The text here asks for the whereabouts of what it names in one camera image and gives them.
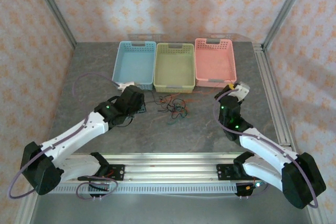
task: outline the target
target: wall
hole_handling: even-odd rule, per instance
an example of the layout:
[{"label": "wall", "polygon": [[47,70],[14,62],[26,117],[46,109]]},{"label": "wall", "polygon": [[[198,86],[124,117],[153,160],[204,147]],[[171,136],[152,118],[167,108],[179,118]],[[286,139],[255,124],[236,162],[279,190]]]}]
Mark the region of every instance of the wall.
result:
[{"label": "wall", "polygon": [[167,34],[193,40],[237,33],[263,42],[285,0],[56,0],[79,42],[127,40],[127,34]]},{"label": "wall", "polygon": [[319,197],[336,223],[336,0],[297,0],[271,45],[271,63],[299,151],[327,185]]},{"label": "wall", "polygon": [[[48,136],[72,48],[44,0],[0,0],[0,222],[10,224],[20,200],[6,197],[23,149]],[[13,195],[23,192],[19,180]]]}]

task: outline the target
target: blue basket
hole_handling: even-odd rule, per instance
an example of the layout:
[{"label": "blue basket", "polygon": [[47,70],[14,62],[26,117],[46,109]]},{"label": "blue basket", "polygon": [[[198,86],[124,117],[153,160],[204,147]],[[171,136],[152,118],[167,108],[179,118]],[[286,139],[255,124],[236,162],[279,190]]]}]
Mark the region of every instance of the blue basket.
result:
[{"label": "blue basket", "polygon": [[112,80],[134,81],[142,90],[153,89],[156,43],[153,41],[122,41],[119,44]]}]

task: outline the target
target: plastic basket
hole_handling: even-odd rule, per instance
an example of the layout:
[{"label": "plastic basket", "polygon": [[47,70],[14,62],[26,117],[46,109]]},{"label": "plastic basket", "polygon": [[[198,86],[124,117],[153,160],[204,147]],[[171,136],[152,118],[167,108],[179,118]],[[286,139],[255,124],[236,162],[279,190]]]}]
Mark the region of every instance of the plastic basket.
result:
[{"label": "plastic basket", "polygon": [[112,80],[134,81],[142,90],[153,89],[156,43],[153,41],[122,41],[119,44]]},{"label": "plastic basket", "polygon": [[231,40],[196,39],[195,60],[197,86],[224,88],[237,81]]},{"label": "plastic basket", "polygon": [[154,86],[157,92],[193,92],[195,87],[193,44],[158,43]]}]

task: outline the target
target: metal profile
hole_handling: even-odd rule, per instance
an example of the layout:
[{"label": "metal profile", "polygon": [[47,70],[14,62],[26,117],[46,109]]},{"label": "metal profile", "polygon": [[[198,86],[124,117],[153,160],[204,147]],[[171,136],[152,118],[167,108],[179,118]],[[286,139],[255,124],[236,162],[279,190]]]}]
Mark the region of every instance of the metal profile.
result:
[{"label": "metal profile", "polygon": [[51,12],[53,13],[54,17],[56,18],[60,28],[63,30],[65,36],[67,37],[70,45],[73,49],[76,47],[76,39],[74,35],[72,34],[68,24],[66,23],[62,13],[60,12],[55,0],[45,0],[47,5],[49,6]]},{"label": "metal profile", "polygon": [[[32,186],[26,186],[26,191],[32,190]],[[37,201],[37,193],[32,193],[21,200],[14,224],[30,224]]]},{"label": "metal profile", "polygon": [[259,66],[260,76],[263,81],[268,105],[276,129],[279,144],[295,146],[285,113],[280,100],[280,92],[275,83],[274,75],[268,57],[261,47],[255,47],[255,56]]},{"label": "metal profile", "polygon": [[268,49],[271,45],[274,37],[276,36],[277,32],[280,29],[281,24],[284,22],[284,20],[287,17],[287,14],[289,13],[290,9],[292,8],[295,0],[285,0],[285,3],[283,4],[277,18],[275,19],[270,31],[268,32],[266,39],[263,43],[263,47]]},{"label": "metal profile", "polygon": [[[121,184],[189,184],[218,183],[216,165],[232,164],[233,159],[239,154],[178,153],[103,156],[110,164],[125,165],[124,180]],[[71,156],[71,158],[77,157],[81,157],[81,154]]]},{"label": "metal profile", "polygon": [[[189,184],[130,184],[118,182],[117,189],[113,194],[234,194],[237,192],[235,183],[189,183]],[[75,194],[79,183],[61,183],[49,194]],[[115,184],[100,186],[100,188],[109,189],[115,188]],[[78,188],[81,194],[108,194],[108,191],[101,191],[91,188],[87,185]]]}]

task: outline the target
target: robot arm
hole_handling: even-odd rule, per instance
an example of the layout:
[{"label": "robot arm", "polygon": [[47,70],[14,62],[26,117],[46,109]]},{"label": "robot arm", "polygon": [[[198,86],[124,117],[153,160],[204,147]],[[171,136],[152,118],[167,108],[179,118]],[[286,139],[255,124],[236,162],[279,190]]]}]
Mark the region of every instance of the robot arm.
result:
[{"label": "robot arm", "polygon": [[306,174],[316,196],[326,189],[323,178],[311,155],[299,155],[276,144],[241,117],[240,105],[248,91],[249,87],[240,83],[227,86],[215,97],[220,102],[219,123],[226,136],[252,151],[234,159],[236,175],[264,180],[282,191],[292,205],[302,209],[313,200],[313,196],[301,171]]},{"label": "robot arm", "polygon": [[72,178],[84,175],[101,177],[106,174],[109,164],[99,153],[75,159],[66,158],[98,135],[122,124],[127,118],[145,112],[143,91],[133,85],[123,89],[119,97],[100,103],[85,120],[66,132],[40,146],[31,142],[25,147],[21,167],[44,151],[23,171],[23,175],[39,195],[50,192],[60,182]]}]

